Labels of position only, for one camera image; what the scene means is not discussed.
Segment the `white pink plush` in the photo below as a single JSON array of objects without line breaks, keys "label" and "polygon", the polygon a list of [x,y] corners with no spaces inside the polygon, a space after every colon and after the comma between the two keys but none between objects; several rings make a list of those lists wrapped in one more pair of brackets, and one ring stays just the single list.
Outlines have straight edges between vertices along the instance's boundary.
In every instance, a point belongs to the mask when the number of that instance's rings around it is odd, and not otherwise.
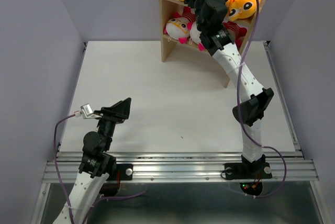
[{"label": "white pink plush", "polygon": [[188,23],[187,27],[189,30],[189,36],[191,41],[197,44],[199,51],[204,51],[205,47],[203,46],[200,40],[201,32],[197,29],[196,22]]},{"label": "white pink plush", "polygon": [[187,43],[192,24],[196,21],[194,11],[189,7],[184,7],[182,13],[175,12],[163,29],[165,35],[177,40],[181,44]]},{"label": "white pink plush", "polygon": [[238,49],[240,49],[243,40],[248,32],[247,28],[240,27],[238,24],[228,21],[224,23],[225,28],[229,31],[234,39],[234,42]]}]

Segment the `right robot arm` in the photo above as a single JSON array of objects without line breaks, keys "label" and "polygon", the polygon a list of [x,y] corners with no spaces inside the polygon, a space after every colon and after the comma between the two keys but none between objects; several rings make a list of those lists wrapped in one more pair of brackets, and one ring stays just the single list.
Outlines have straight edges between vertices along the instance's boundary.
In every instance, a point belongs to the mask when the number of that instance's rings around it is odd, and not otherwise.
[{"label": "right robot arm", "polygon": [[225,164],[227,176],[265,175],[270,177],[261,143],[261,120],[274,92],[254,77],[244,63],[232,36],[223,25],[228,11],[225,0],[184,0],[194,9],[200,41],[209,54],[222,66],[237,90],[237,105],[232,113],[242,130],[241,163]]}]

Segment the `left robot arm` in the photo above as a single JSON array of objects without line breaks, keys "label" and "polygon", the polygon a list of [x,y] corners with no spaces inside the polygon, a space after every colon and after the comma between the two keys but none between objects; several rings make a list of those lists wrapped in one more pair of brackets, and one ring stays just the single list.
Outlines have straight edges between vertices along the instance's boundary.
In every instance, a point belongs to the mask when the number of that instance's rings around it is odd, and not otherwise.
[{"label": "left robot arm", "polygon": [[117,124],[122,124],[130,116],[131,98],[121,100],[110,107],[92,110],[89,104],[68,118],[81,117],[96,119],[96,130],[83,138],[82,158],[71,192],[63,188],[65,203],[54,223],[86,223],[104,183],[121,179],[132,180],[133,165],[117,164],[116,157],[108,154]]}]

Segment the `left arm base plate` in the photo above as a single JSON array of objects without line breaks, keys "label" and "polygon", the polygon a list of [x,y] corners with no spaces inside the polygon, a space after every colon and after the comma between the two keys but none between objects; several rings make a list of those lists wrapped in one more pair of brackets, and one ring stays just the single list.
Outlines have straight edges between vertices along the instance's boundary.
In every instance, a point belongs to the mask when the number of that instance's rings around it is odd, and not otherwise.
[{"label": "left arm base plate", "polygon": [[116,164],[109,171],[107,181],[131,181],[133,177],[133,164]]}]

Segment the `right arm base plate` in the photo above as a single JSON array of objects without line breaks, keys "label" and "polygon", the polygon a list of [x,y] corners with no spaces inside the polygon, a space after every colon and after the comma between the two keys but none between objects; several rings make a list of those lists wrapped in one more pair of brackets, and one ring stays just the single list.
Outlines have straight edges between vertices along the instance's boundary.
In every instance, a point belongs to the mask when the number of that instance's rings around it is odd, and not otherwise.
[{"label": "right arm base plate", "polygon": [[246,163],[225,163],[221,177],[225,180],[271,179],[272,172],[268,163],[252,166]]}]

